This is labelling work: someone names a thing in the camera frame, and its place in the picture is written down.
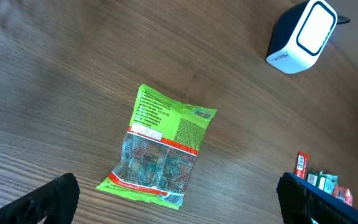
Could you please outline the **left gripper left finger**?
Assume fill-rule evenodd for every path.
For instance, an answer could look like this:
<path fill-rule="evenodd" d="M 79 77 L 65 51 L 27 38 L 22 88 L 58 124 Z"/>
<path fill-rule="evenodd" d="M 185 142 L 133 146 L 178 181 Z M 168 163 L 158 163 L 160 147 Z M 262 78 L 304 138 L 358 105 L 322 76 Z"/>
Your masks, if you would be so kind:
<path fill-rule="evenodd" d="M 66 173 L 0 208 L 0 223 L 71 223 L 80 188 L 76 177 Z"/>

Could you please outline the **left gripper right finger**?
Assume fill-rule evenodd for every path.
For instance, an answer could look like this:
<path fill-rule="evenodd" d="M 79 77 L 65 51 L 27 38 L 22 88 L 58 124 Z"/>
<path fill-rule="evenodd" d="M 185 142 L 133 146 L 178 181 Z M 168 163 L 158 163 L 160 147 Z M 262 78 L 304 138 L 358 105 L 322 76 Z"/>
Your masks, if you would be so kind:
<path fill-rule="evenodd" d="M 286 172 L 277 185 L 284 224 L 357 224 L 358 210 Z"/>

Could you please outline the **green white medicine box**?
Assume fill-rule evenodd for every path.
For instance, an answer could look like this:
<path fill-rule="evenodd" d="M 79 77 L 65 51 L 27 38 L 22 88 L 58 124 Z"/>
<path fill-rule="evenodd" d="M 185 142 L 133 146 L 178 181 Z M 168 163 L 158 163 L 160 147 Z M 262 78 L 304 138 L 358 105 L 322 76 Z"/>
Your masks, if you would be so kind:
<path fill-rule="evenodd" d="M 315 171 L 309 170 L 306 181 L 309 184 L 314 185 L 315 187 L 323 190 L 326 183 L 326 179 L 326 174 L 323 174 L 322 172 L 317 173 Z"/>

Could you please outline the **red sachet stick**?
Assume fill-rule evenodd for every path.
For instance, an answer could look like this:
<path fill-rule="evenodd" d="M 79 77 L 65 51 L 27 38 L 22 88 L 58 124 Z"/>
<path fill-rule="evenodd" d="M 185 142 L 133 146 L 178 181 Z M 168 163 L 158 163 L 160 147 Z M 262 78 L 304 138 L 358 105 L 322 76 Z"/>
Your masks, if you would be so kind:
<path fill-rule="evenodd" d="M 295 164 L 295 168 L 294 168 L 294 174 L 301 178 L 304 179 L 306 176 L 306 166 L 309 160 L 309 155 L 305 152 L 299 151 L 297 158 L 296 158 L 296 164 Z"/>

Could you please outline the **teal tissue packet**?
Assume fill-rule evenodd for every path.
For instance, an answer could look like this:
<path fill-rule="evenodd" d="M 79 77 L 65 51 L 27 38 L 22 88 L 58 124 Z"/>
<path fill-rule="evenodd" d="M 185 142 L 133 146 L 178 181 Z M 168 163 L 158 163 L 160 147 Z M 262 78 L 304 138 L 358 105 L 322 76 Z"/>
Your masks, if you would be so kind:
<path fill-rule="evenodd" d="M 325 179 L 323 190 L 326 193 L 332 195 L 333 192 L 334 192 L 334 189 L 338 185 L 338 176 L 337 175 L 332 175 L 332 174 L 325 174 L 324 177 L 326 179 Z"/>

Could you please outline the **small orange white box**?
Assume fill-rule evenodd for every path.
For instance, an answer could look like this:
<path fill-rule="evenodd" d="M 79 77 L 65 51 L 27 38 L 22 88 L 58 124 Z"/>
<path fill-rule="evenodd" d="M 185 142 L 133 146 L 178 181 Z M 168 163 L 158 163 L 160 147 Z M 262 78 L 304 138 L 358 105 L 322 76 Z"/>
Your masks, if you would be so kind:
<path fill-rule="evenodd" d="M 351 191 L 345 187 L 336 186 L 333 191 L 333 197 L 341 200 L 349 206 L 352 206 L 353 204 L 353 195 Z"/>

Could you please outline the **green snack bag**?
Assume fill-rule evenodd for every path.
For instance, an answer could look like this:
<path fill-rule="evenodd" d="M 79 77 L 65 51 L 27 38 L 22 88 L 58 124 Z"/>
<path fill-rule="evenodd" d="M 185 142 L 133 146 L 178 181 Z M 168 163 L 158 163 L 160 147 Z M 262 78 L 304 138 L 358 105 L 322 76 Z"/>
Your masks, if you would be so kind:
<path fill-rule="evenodd" d="M 97 189 L 179 209 L 215 115 L 214 109 L 175 101 L 142 84 L 122 144 L 121 160 Z"/>

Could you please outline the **white barcode scanner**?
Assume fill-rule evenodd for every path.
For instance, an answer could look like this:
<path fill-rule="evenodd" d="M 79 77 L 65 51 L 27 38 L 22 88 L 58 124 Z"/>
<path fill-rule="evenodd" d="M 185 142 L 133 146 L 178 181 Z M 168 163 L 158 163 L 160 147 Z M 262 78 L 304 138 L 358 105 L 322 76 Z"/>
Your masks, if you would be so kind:
<path fill-rule="evenodd" d="M 336 11 L 324 0 L 301 2 L 276 22 L 265 61 L 286 74 L 312 67 L 337 24 Z"/>

